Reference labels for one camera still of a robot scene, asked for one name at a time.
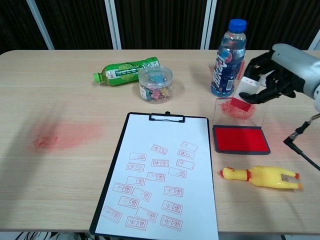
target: yellow rubber chicken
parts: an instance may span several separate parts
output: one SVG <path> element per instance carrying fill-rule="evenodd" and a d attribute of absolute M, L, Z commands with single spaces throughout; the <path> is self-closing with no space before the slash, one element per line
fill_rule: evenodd
<path fill-rule="evenodd" d="M 299 173 L 277 166 L 254 166 L 250 169 L 233 169 L 227 166 L 220 171 L 220 174 L 224 179 L 248 181 L 256 186 L 276 189 L 303 189 L 302 183 L 283 181 L 281 176 L 287 175 L 299 179 Z"/>

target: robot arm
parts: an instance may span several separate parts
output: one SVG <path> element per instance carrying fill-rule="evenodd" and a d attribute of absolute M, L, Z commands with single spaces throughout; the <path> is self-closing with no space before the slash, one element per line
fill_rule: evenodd
<path fill-rule="evenodd" d="M 240 97 L 249 104 L 261 104 L 281 95 L 295 98 L 296 91 L 314 99 L 315 109 L 320 112 L 320 59 L 279 43 L 252 59 L 244 76 L 258 81 L 260 75 L 271 71 L 266 78 L 266 89 L 257 94 L 241 92 Z"/>

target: clear plastic jar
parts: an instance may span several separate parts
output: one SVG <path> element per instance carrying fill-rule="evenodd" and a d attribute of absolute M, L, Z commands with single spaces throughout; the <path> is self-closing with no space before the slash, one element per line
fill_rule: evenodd
<path fill-rule="evenodd" d="M 148 66 L 139 71 L 141 97 L 149 103 L 164 103 L 172 97 L 173 73 L 165 66 Z"/>

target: bottle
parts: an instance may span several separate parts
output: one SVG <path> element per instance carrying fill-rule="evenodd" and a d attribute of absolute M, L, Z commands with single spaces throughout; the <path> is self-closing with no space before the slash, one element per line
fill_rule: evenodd
<path fill-rule="evenodd" d="M 232 19 L 221 39 L 211 82 L 211 92 L 218 97 L 228 97 L 235 90 L 234 80 L 246 52 L 246 26 L 245 20 Z"/>
<path fill-rule="evenodd" d="M 154 56 L 141 61 L 110 64 L 101 73 L 94 73 L 93 79 L 96 83 L 106 83 L 110 86 L 126 84 L 137 81 L 138 71 L 150 66 L 159 66 L 158 58 Z"/>

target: green bottle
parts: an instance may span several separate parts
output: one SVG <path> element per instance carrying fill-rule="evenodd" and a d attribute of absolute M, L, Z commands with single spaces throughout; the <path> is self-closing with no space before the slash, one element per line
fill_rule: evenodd
<path fill-rule="evenodd" d="M 139 69 L 150 66 L 159 66 L 158 58 L 154 56 L 141 61 L 110 64 L 101 73 L 94 73 L 93 79 L 96 83 L 106 83 L 110 86 L 126 84 L 137 81 Z"/>

